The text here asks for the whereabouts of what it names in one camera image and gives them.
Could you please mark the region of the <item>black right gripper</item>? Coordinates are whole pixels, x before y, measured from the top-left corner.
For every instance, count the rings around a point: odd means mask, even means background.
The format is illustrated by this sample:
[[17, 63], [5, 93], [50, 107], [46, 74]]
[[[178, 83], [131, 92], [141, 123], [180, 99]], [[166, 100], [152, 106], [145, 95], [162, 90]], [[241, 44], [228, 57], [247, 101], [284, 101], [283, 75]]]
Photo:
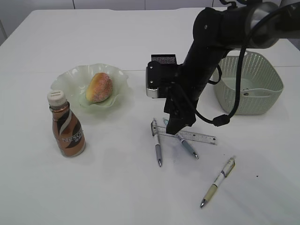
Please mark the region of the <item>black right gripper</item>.
[[166, 98], [164, 112], [169, 114], [166, 132], [177, 134], [185, 127], [191, 127], [196, 122], [195, 108], [198, 99], [194, 98], [193, 87], [182, 87], [172, 84]]

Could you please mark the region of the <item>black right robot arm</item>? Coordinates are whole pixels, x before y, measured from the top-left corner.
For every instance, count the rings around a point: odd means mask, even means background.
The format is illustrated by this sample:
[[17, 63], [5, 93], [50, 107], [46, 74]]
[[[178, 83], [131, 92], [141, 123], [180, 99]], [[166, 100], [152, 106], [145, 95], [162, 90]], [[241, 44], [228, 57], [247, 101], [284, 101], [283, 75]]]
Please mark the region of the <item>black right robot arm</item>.
[[278, 7], [259, 2], [240, 8], [217, 11], [206, 8], [193, 26], [193, 43], [181, 65], [164, 66], [167, 87], [164, 112], [169, 114], [166, 131], [176, 134], [192, 126], [200, 116], [196, 109], [199, 96], [220, 61], [233, 49], [239, 49], [234, 107], [207, 123], [216, 127], [228, 124], [240, 101], [240, 80], [244, 53], [248, 48], [267, 49], [282, 38], [300, 35], [300, 5]]

